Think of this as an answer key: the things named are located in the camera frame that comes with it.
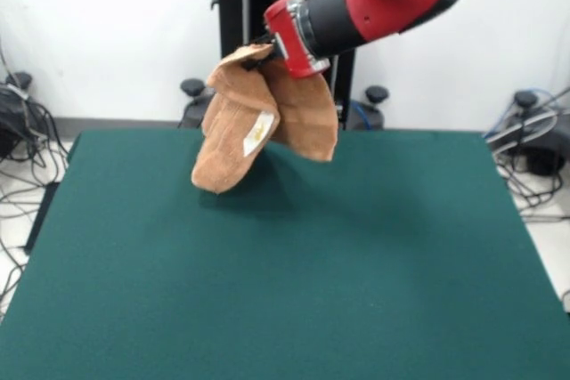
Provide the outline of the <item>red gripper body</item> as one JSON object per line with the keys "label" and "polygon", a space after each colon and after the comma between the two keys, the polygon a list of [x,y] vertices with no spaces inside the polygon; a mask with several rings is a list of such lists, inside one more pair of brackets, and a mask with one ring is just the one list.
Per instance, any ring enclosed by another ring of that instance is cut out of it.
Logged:
{"label": "red gripper body", "polygon": [[311,77],[330,67],[309,44],[313,37],[305,0],[277,0],[264,12],[265,25],[293,77]]}

